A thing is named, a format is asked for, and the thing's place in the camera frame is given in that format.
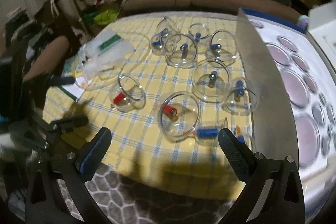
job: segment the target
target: table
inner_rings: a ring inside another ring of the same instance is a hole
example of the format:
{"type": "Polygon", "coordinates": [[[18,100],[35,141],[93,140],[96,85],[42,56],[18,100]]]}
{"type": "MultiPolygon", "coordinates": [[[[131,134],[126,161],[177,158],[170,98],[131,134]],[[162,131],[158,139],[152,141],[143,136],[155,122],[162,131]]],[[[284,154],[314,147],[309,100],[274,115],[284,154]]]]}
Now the table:
{"type": "MultiPolygon", "coordinates": [[[[43,117],[49,122],[66,115],[86,113],[90,121],[88,126],[63,136],[75,148],[90,141],[99,128],[110,128],[112,144],[103,163],[137,182],[193,198],[235,200],[244,183],[237,180],[219,147],[201,147],[192,138],[170,143],[158,129],[152,113],[155,99],[165,92],[190,91],[192,88],[192,70],[167,67],[164,57],[155,56],[149,50],[149,39],[162,18],[162,14],[133,16],[107,26],[137,48],[138,54],[129,60],[124,71],[131,71],[144,87],[147,94],[144,109],[129,113],[111,109],[109,89],[113,80],[105,75],[95,80],[100,88],[84,92],[78,103],[58,88],[49,89],[43,117]]],[[[210,33],[217,29],[234,33],[236,27],[233,17],[228,20],[182,12],[171,18],[182,32],[187,32],[192,23],[199,22],[206,23],[210,33]]],[[[204,58],[204,55],[200,55],[198,61],[204,58]]],[[[244,76],[239,58],[229,70],[232,78],[244,76]]],[[[231,115],[222,110],[220,104],[201,105],[206,109],[203,119],[213,115],[227,116],[231,131],[238,124],[243,133],[252,134],[250,115],[231,115]]]]}

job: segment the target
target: checkered tablecloth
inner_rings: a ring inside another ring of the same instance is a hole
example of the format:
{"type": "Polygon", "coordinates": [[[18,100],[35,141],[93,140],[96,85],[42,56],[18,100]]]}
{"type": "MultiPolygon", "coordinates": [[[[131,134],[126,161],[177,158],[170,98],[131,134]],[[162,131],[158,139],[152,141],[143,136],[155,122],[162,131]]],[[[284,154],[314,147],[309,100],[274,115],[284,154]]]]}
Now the checkered tablecloth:
{"type": "MultiPolygon", "coordinates": [[[[225,29],[235,33],[236,22],[216,18],[173,16],[178,28],[188,32],[192,23],[205,23],[210,33],[225,29]]],[[[163,93],[192,91],[192,69],[167,66],[164,56],[154,55],[149,41],[162,18],[143,16],[118,20],[107,28],[132,42],[136,53],[129,57],[124,72],[130,73],[146,92],[146,105],[141,110],[122,113],[110,107],[109,91],[115,75],[96,77],[96,90],[87,90],[78,103],[58,88],[50,88],[43,117],[48,122],[67,115],[85,113],[86,127],[79,128],[63,139],[75,148],[90,141],[101,127],[111,130],[112,144],[103,162],[122,175],[168,192],[195,198],[235,199],[244,184],[239,182],[219,147],[200,146],[194,138],[171,143],[160,132],[153,104],[163,93]]],[[[198,62],[205,59],[198,56],[198,62]]],[[[232,78],[244,76],[241,59],[229,66],[232,78]]],[[[228,119],[234,131],[252,134],[251,115],[235,116],[225,112],[220,103],[200,102],[202,122],[228,119]]]]}

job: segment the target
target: metal screw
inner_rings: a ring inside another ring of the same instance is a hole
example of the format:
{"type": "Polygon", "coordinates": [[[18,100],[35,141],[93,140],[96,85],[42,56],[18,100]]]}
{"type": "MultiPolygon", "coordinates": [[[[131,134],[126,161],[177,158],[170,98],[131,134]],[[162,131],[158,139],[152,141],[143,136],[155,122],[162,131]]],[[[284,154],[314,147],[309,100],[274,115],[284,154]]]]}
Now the metal screw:
{"type": "Polygon", "coordinates": [[[262,160],[262,159],[264,158],[264,155],[261,154],[260,152],[255,153],[254,156],[255,156],[256,159],[258,159],[258,160],[262,160]]]}
{"type": "Polygon", "coordinates": [[[71,160],[71,159],[73,159],[75,156],[76,156],[76,154],[75,154],[74,152],[70,152],[70,153],[67,154],[67,159],[68,159],[68,160],[71,160]]]}
{"type": "Polygon", "coordinates": [[[294,162],[294,159],[293,159],[293,157],[291,157],[291,156],[288,156],[288,157],[287,157],[287,160],[288,160],[289,162],[294,162]]]}

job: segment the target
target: yellow plaid tablecloth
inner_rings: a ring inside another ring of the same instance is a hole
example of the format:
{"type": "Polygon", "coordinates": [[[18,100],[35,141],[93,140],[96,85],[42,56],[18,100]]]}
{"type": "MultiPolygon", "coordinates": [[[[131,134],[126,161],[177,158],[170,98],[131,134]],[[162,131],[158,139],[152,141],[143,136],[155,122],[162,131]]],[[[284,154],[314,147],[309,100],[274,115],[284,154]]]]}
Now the yellow plaid tablecloth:
{"type": "MultiPolygon", "coordinates": [[[[193,23],[207,24],[210,33],[225,29],[234,34],[236,29],[236,22],[231,20],[186,16],[171,19],[184,33],[193,23]]],[[[63,135],[63,139],[75,148],[92,140],[101,127],[109,128],[113,134],[112,143],[103,163],[138,182],[195,198],[236,199],[244,183],[237,180],[219,147],[200,146],[194,138],[171,143],[159,130],[152,110],[155,100],[163,93],[192,90],[192,69],[169,67],[164,56],[154,55],[149,50],[149,39],[161,20],[151,16],[130,17],[106,27],[132,42],[137,50],[123,71],[142,85],[147,98],[143,109],[121,113],[111,108],[109,90],[113,81],[106,75],[97,77],[95,84],[100,88],[85,91],[78,103],[60,89],[50,88],[43,118],[50,122],[66,115],[87,114],[88,126],[63,135]]],[[[198,56],[198,61],[203,59],[204,55],[198,56]]],[[[239,57],[229,70],[232,78],[244,76],[239,57]]],[[[201,102],[201,107],[203,122],[211,121],[213,117],[227,117],[232,132],[239,125],[242,133],[252,134],[250,115],[231,115],[221,108],[221,104],[201,102]]]]}

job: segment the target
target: green label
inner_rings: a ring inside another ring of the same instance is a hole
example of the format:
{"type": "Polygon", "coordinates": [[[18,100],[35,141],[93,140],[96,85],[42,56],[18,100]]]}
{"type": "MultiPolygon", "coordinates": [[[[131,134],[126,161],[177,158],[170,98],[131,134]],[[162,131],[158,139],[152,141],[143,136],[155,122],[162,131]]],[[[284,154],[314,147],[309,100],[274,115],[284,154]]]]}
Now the green label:
{"type": "Polygon", "coordinates": [[[115,41],[118,41],[119,39],[121,39],[121,37],[116,34],[113,37],[111,37],[109,40],[106,40],[104,43],[100,44],[98,48],[101,51],[105,51],[109,46],[111,46],[115,41]]]}

